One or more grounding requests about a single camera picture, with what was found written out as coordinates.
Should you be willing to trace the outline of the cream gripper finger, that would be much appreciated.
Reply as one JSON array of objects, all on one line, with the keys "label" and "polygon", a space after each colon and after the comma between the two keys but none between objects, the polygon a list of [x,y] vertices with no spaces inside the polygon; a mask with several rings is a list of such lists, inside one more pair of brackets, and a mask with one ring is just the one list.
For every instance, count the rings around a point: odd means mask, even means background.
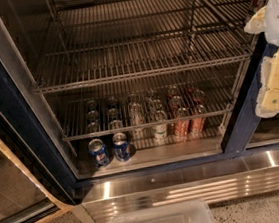
[{"label": "cream gripper finger", "polygon": [[279,51],[263,60],[255,114],[260,118],[272,118],[279,113]]},{"label": "cream gripper finger", "polygon": [[253,17],[246,23],[244,31],[251,34],[259,34],[266,29],[265,12],[267,7],[262,7],[253,15]]}]

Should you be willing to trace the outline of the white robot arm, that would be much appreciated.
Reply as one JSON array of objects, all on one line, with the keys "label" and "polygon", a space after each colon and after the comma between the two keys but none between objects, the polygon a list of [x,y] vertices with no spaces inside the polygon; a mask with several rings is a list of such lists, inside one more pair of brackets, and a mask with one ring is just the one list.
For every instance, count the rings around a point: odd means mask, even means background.
[{"label": "white robot arm", "polygon": [[255,114],[261,118],[272,118],[279,113],[279,0],[269,0],[257,10],[245,24],[249,34],[265,34],[265,40],[278,46],[276,54],[263,58],[261,63],[261,87],[256,100]]}]

